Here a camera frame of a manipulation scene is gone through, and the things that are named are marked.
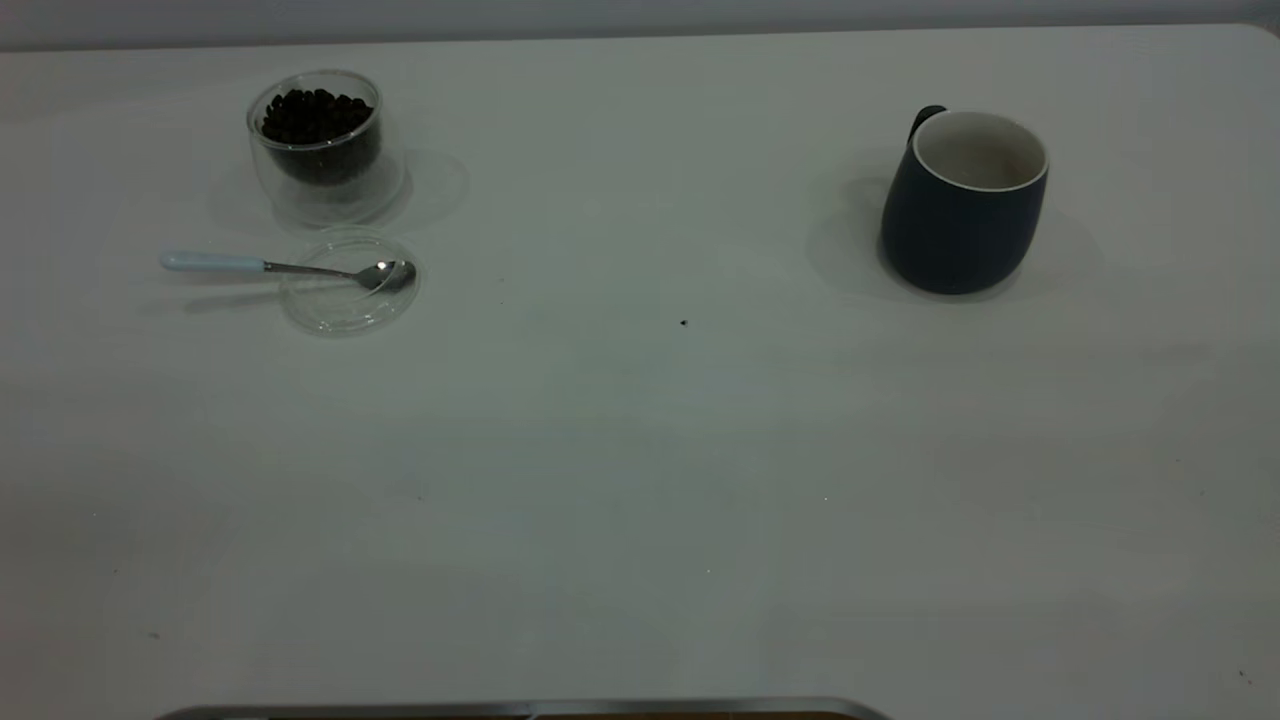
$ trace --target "glass cup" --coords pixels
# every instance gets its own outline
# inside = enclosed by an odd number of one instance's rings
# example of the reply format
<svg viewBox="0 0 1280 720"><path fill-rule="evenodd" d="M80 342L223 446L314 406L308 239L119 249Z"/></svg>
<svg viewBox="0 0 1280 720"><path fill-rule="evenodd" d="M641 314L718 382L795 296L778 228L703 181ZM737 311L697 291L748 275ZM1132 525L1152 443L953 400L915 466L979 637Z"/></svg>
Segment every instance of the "glass cup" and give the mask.
<svg viewBox="0 0 1280 720"><path fill-rule="evenodd" d="M361 99L372 114L356 129L310 145L262 135L266 109L291 90L326 90ZM355 223L385 208L404 183L404 147L378 86L347 70L312 70L262 91L246 117L253 169L271 204L312 225Z"/></svg>

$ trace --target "mug rim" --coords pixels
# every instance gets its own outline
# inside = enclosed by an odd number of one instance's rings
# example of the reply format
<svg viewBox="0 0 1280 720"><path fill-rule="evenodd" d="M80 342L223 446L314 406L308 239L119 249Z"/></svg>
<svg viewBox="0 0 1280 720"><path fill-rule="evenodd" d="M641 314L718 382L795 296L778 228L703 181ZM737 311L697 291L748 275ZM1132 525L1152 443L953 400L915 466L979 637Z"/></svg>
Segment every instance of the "mug rim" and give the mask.
<svg viewBox="0 0 1280 720"><path fill-rule="evenodd" d="M920 138L920 132L924 131L924 128L927 128L929 126L929 123L932 123L933 120L936 120L938 118L942 118L945 115L950 115L952 118L956 117L956 115L977 115L977 117L982 117L982 118L993 118L993 119L997 119L997 120L1001 120L1001 122L1005 122L1005 123L1009 123L1009 124L1016 127L1018 129L1020 129L1024 133L1027 133L1027 136L1030 137L1033 141L1036 141L1036 145L1039 147L1041 156L1044 158L1044 161L1041 163L1039 172L1036 173L1036 177L1033 177L1032 179L1029 179L1027 182L1023 182L1023 183L1019 183L1019 184L1009 186L1009 187L977 187L977 186L964 184L961 182L956 182L954 179L942 177L941 174L937 173L937 170L934 170L933 168L931 168L929 164L925 163L923 158L920 158L920 147L919 147L918 142L919 142L919 138ZM1030 129L1029 127L1024 126L1023 123L1019 123L1018 120L1015 120L1015 119L1012 119L1012 118L1010 118L1007 115L1000 115L997 113L986 113L986 111L982 111L982 110L942 110L941 113L936 113L933 115L929 115L928 118L925 118L925 120L923 123L919 124L919 127L915 128L915 132L911 133L911 155L915 156L915 161L919 163L920 167L924 168L931 176L938 178L940 181L942 181L942 182L945 182L945 183L947 183L950 186L959 187L960 190L968 190L968 191L972 191L972 192L1015 192L1015 191L1023 190L1025 187L1030 187L1030 186L1038 183L1039 181L1042 181L1044 178L1044 176L1048 174L1048 165L1050 165L1048 147L1044 146L1044 141L1041 140L1041 137L1038 135L1036 135L1036 132L1033 129Z"/></svg>

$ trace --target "mug handle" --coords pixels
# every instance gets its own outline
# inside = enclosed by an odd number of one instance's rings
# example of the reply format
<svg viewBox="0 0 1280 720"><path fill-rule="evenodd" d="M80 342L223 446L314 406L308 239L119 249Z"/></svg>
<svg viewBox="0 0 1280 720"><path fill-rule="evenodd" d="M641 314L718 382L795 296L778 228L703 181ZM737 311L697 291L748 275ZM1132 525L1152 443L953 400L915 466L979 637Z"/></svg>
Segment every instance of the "mug handle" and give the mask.
<svg viewBox="0 0 1280 720"><path fill-rule="evenodd" d="M928 108L920 110L915 114L915 122L911 123L911 132L906 133L906 143L911 143L911 138L915 137L915 129L920 127L920 123L937 115L938 113L946 113L947 109L942 105L929 105Z"/></svg>

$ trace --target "spoon handle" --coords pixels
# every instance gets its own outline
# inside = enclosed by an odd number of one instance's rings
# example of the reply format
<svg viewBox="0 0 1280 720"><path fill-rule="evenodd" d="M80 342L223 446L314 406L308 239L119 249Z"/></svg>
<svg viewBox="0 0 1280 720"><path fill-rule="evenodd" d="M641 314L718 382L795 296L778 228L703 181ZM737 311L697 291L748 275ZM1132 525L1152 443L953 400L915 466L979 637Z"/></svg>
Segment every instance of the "spoon handle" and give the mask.
<svg viewBox="0 0 1280 720"><path fill-rule="evenodd" d="M268 263L248 255L177 251L161 254L160 265L179 273L265 273Z"/></svg>
<svg viewBox="0 0 1280 720"><path fill-rule="evenodd" d="M329 268L303 268L268 263L261 258L248 255L219 255L216 252L174 251L160 255L160 265L166 270L179 273L300 273L306 275L330 275L352 279L351 273Z"/></svg>

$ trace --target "wall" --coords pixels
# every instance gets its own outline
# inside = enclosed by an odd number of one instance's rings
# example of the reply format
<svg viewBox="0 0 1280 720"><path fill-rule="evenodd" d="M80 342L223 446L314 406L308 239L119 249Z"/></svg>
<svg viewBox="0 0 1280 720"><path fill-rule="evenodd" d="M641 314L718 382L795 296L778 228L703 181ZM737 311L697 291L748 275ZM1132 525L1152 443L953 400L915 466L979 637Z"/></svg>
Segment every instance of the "wall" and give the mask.
<svg viewBox="0 0 1280 720"><path fill-rule="evenodd" d="M1225 22L1280 0L0 0L0 49Z"/></svg>

